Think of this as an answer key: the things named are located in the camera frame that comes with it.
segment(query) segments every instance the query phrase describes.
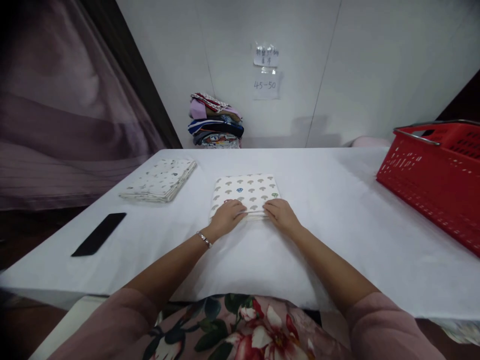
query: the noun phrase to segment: basket handle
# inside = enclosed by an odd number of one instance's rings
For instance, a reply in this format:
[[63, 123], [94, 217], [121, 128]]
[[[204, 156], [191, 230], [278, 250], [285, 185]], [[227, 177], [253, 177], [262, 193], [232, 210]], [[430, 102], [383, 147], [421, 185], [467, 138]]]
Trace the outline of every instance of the basket handle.
[[412, 124], [410, 126], [401, 126], [401, 127], [396, 127], [393, 129], [393, 132], [394, 133], [400, 133], [400, 134], [403, 134], [403, 135], [407, 135], [411, 138], [415, 138], [415, 139], [418, 139], [420, 141], [423, 141], [424, 143], [427, 143], [427, 144], [430, 144], [430, 145], [435, 145], [435, 146], [440, 146], [442, 143], [441, 142], [437, 142], [437, 141], [432, 141], [432, 140], [429, 140], [429, 139], [426, 139], [424, 137], [421, 137], [421, 136], [417, 136], [417, 135], [413, 135], [412, 133], [409, 133], [409, 132], [406, 132], [406, 131], [403, 131], [401, 129], [404, 129], [404, 128], [414, 128], [414, 127], [422, 127], [422, 126], [425, 126], [425, 125], [440, 125], [440, 124], [450, 124], [450, 123], [465, 123], [465, 124], [470, 124], [470, 125], [479, 125], [478, 122], [474, 122], [474, 121], [470, 121], [470, 120], [463, 120], [463, 119], [459, 119], [459, 120], [448, 120], [448, 121], [428, 121], [428, 122], [419, 122], [419, 123], [415, 123], [415, 124]]
[[415, 139], [418, 139], [420, 141], [423, 141], [424, 143], [427, 143], [427, 144], [430, 144], [430, 145], [435, 145], [435, 146], [440, 146], [442, 143], [440, 142], [436, 142], [436, 141], [432, 141], [432, 140], [428, 140], [424, 137], [421, 137], [421, 136], [417, 136], [417, 135], [413, 135], [409, 132], [406, 132], [406, 131], [403, 131], [403, 130], [400, 130], [400, 129], [403, 129], [403, 128], [409, 128], [410, 126], [403, 126], [403, 127], [396, 127], [393, 129], [393, 132], [394, 133], [400, 133], [400, 134], [403, 134], [403, 135], [407, 135], [411, 138], [415, 138]]

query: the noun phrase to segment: paper sign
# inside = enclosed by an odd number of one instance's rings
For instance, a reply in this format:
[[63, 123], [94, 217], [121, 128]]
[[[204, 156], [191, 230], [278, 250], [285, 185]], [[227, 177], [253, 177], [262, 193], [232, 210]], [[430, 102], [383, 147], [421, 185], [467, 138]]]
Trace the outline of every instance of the paper sign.
[[253, 63], [259, 66], [276, 68], [279, 65], [279, 50], [273, 45], [257, 45]]
[[280, 74], [260, 72], [254, 77], [253, 100], [280, 99]]

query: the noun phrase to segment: mushroom print fabric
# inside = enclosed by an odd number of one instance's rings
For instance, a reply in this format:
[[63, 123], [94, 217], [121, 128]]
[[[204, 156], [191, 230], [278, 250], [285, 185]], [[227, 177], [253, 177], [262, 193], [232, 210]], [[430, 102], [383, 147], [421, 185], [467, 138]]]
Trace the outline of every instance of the mushroom print fabric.
[[160, 159], [119, 194], [124, 199], [168, 203], [180, 191], [197, 163], [188, 159]]
[[209, 218], [215, 215], [226, 200], [237, 199], [247, 208], [248, 215], [245, 219], [264, 219], [267, 217], [263, 209], [265, 202], [279, 198], [280, 192], [272, 174], [220, 177], [213, 187]]

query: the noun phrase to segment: folded fabric pile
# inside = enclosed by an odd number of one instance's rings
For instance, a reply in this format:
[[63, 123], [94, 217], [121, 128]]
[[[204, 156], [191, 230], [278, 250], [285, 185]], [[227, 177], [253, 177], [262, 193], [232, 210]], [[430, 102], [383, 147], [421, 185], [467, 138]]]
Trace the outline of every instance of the folded fabric pile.
[[193, 121], [188, 132], [195, 145], [214, 148], [239, 148], [244, 134], [242, 116], [226, 102], [202, 92], [190, 95]]
[[161, 159], [119, 196], [124, 199], [168, 203], [175, 198], [196, 166], [194, 160]]
[[279, 198], [280, 192], [272, 174], [221, 177], [215, 183], [209, 218], [224, 202], [237, 199], [246, 206], [248, 215], [245, 219], [265, 219], [268, 217], [263, 209], [265, 202]]

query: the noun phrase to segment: silver bracelet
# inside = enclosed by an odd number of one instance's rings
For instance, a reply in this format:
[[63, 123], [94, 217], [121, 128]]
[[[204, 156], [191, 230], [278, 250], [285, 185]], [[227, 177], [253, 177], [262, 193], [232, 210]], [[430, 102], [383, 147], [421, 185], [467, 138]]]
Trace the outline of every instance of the silver bracelet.
[[196, 233], [201, 237], [201, 239], [208, 245], [208, 248], [210, 249], [212, 247], [210, 241], [208, 241], [208, 239], [200, 231], [197, 231]]

